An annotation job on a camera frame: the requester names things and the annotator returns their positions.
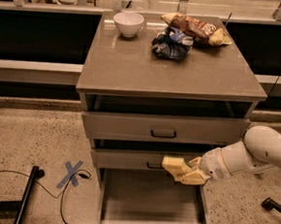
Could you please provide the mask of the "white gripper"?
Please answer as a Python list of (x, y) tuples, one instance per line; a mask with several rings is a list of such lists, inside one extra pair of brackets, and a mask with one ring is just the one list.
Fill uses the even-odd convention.
[(183, 158), (165, 157), (162, 166), (176, 182), (204, 185), (210, 176), (214, 180), (225, 180), (231, 177), (223, 159), (222, 150), (217, 147), (208, 151), (203, 157), (198, 156), (192, 159), (189, 163), (186, 163)]

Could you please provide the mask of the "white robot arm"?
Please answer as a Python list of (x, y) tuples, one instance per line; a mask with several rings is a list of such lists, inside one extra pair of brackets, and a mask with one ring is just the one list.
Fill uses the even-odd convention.
[(189, 162), (165, 156), (162, 166), (176, 182), (204, 185), (210, 178), (222, 180), (238, 172), (260, 174), (281, 169), (281, 134), (264, 125), (249, 128), (235, 144), (217, 147)]

